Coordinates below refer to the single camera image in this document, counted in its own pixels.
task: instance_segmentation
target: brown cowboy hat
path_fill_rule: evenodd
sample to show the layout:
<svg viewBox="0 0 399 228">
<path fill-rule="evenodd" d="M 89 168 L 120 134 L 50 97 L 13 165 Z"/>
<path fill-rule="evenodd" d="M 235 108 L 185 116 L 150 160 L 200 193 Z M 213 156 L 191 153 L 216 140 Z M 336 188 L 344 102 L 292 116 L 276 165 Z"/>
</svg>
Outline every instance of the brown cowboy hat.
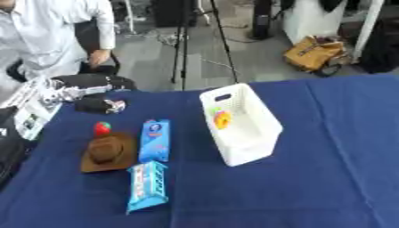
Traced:
<svg viewBox="0 0 399 228">
<path fill-rule="evenodd" d="M 94 138 L 83 154 L 83 173 L 125 169 L 137 163 L 137 140 L 125 133 Z"/>
</svg>

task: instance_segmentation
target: camera tripod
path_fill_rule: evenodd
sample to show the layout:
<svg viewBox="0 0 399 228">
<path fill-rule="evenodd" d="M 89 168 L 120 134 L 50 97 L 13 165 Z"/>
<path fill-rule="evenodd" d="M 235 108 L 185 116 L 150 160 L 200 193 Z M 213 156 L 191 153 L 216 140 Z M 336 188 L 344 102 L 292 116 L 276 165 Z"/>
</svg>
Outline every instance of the camera tripod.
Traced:
<svg viewBox="0 0 399 228">
<path fill-rule="evenodd" d="M 180 20 L 179 20 L 179 25 L 177 27 L 177 34 L 176 34 L 176 43 L 175 43 L 175 59 L 174 59 L 174 66 L 173 66 L 173 76 L 170 78 L 170 81 L 174 84 L 176 80 L 176 72 L 177 72 L 177 62 L 179 61 L 179 53 L 180 53 L 180 42 L 182 37 L 182 31 L 183 31 L 183 66 L 180 71 L 180 77 L 182 79 L 182 90 L 185 90 L 185 81 L 186 81 L 186 73 L 187 73 L 187 50 L 188 50 L 188 31 L 189 31 L 189 23 L 190 23 L 190 18 L 191 16 L 200 16 L 200 15 L 205 15 L 207 13 L 213 13 L 215 18 L 216 18 L 216 24 L 218 27 L 218 30 L 220 32 L 220 37 L 222 38 L 224 50 L 227 55 L 227 59 L 230 65 L 230 69 L 232 70 L 232 76 L 234 79 L 234 83 L 238 83 L 238 77 L 237 77 L 237 72 L 234 68 L 234 65 L 232 63 L 232 55 L 230 53 L 230 47 L 227 44 L 226 37 L 224 35 L 224 31 L 220 22 L 220 17 L 219 17 L 219 11 L 216 7 L 215 0 L 209 0 L 212 10 L 208 12 L 202 12 L 201 14 L 196 15 L 190 15 L 192 12 L 190 12 L 190 0 L 180 0 L 180 9 L 181 14 L 180 14 Z"/>
</svg>

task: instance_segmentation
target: office chair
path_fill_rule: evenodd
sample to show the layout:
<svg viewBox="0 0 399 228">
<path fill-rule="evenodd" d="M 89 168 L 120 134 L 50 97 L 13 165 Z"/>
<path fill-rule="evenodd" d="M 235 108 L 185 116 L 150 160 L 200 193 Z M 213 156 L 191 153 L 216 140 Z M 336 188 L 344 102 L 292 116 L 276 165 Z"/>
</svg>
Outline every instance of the office chair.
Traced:
<svg viewBox="0 0 399 228">
<path fill-rule="evenodd" d="M 77 37 L 77 41 L 87 52 L 88 56 L 100 48 L 99 31 L 95 20 L 76 24 L 75 36 Z M 110 58 L 114 62 L 114 65 L 101 65 L 95 69 L 91 69 L 88 64 L 84 63 L 82 64 L 79 74 L 94 73 L 116 76 L 120 70 L 120 62 L 113 52 L 111 52 Z M 18 68 L 20 65 L 22 65 L 22 60 L 17 60 L 6 69 L 6 73 L 13 79 L 24 83 L 27 81 L 27 79 L 19 73 Z"/>
<path fill-rule="evenodd" d="M 75 36 L 88 56 L 95 50 L 100 49 L 99 31 L 95 20 L 76 24 Z M 83 64 L 79 73 L 97 73 L 116 76 L 120 70 L 120 62 L 113 52 L 110 53 L 110 58 L 114 62 L 114 65 L 101 65 L 95 69 L 91 69 L 88 64 Z"/>
</svg>

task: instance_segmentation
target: man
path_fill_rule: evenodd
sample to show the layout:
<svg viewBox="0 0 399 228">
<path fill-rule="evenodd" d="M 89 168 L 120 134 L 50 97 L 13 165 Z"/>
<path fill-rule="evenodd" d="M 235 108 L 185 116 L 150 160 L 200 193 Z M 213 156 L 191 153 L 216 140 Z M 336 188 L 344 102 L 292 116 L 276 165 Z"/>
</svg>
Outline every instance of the man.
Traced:
<svg viewBox="0 0 399 228">
<path fill-rule="evenodd" d="M 114 16 L 109 0 L 0 0 L 0 54 L 17 51 L 18 72 L 26 79 L 79 72 L 86 52 L 75 38 L 74 24 L 96 18 L 100 50 L 89 57 L 92 68 L 115 47 Z"/>
</svg>

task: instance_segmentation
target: blue box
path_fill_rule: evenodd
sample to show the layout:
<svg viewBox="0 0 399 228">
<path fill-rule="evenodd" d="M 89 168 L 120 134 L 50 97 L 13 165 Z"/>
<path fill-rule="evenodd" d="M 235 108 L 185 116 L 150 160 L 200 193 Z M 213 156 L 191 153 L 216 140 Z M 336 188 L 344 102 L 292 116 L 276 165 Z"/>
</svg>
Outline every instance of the blue box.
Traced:
<svg viewBox="0 0 399 228">
<path fill-rule="evenodd" d="M 146 163 L 152 160 L 167 162 L 169 160 L 170 121 L 151 120 L 142 127 L 139 161 Z"/>
<path fill-rule="evenodd" d="M 151 161 L 127 169 L 131 175 L 130 199 L 126 213 L 167 203 L 165 194 L 165 169 L 167 167 Z"/>
</svg>

